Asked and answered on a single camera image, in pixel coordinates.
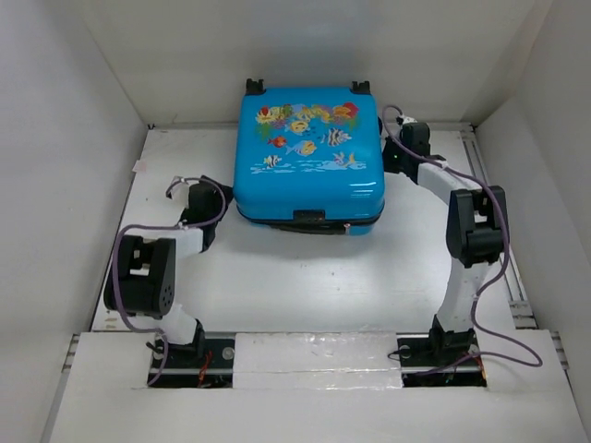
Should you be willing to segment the blue kids suitcase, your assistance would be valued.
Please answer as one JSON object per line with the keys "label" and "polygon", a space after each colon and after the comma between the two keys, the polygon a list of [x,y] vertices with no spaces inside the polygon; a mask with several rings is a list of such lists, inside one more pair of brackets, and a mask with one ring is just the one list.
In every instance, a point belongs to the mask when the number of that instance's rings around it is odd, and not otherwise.
{"label": "blue kids suitcase", "polygon": [[248,79],[235,149],[237,211],[287,232],[369,233],[385,207],[381,131],[366,81],[267,87]]}

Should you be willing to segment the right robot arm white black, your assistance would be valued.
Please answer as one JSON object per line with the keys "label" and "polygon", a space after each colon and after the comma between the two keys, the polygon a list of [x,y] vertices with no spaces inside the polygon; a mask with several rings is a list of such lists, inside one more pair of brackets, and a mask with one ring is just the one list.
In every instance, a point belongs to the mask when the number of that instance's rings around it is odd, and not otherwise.
{"label": "right robot arm white black", "polygon": [[410,117],[396,119],[399,129],[386,137],[384,171],[403,174],[447,205],[445,243],[452,267],[443,302],[428,337],[398,354],[405,363],[446,366],[468,354],[475,342],[475,306],[492,265],[505,250],[508,232],[504,190],[486,187],[472,175],[454,170],[430,152],[430,128]]}

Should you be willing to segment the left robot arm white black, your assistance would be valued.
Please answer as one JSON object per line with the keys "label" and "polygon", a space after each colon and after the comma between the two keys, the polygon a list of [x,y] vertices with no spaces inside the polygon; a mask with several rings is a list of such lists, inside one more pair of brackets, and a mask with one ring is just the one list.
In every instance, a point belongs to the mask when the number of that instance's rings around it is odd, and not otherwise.
{"label": "left robot arm white black", "polygon": [[103,290],[107,309],[117,312],[136,333],[154,333],[158,353],[174,354],[184,365],[205,357],[204,330],[175,301],[176,265],[206,252],[216,228],[234,199],[233,188],[206,175],[173,179],[165,197],[178,206],[170,223],[132,223],[116,237]]}

